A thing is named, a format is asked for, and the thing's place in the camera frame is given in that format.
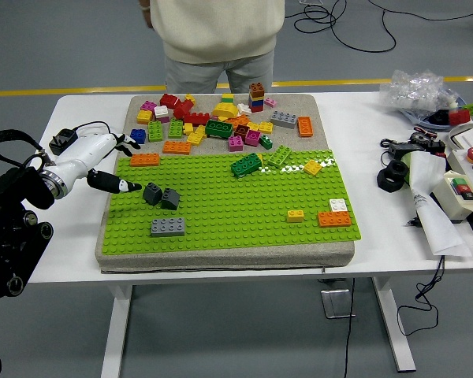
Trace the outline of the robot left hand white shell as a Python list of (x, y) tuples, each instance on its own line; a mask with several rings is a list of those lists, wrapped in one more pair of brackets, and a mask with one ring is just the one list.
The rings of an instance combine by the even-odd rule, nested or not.
[(94, 189), (113, 194), (138, 191), (139, 183), (132, 183), (108, 172), (96, 171), (95, 166), (113, 150), (124, 152), (131, 157), (126, 147), (131, 145), (139, 150), (140, 145), (126, 134), (93, 134), (79, 137), (67, 150), (61, 153), (54, 165), (45, 169), (44, 180), (51, 182), (56, 199), (65, 197), (77, 179), (86, 178), (88, 185)]

